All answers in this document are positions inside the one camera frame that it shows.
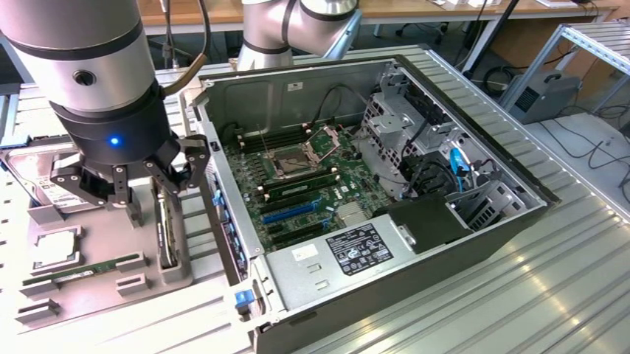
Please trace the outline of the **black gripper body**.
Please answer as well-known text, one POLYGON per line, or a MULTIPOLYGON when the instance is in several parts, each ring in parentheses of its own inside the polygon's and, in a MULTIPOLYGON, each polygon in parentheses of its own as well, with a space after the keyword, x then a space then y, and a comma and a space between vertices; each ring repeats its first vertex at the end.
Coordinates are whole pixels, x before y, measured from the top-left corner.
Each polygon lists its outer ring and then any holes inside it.
POLYGON ((178 155, 160 90, 146 91, 114 111, 74 111, 56 103, 51 107, 90 163, 115 166, 150 157, 171 162, 178 155))

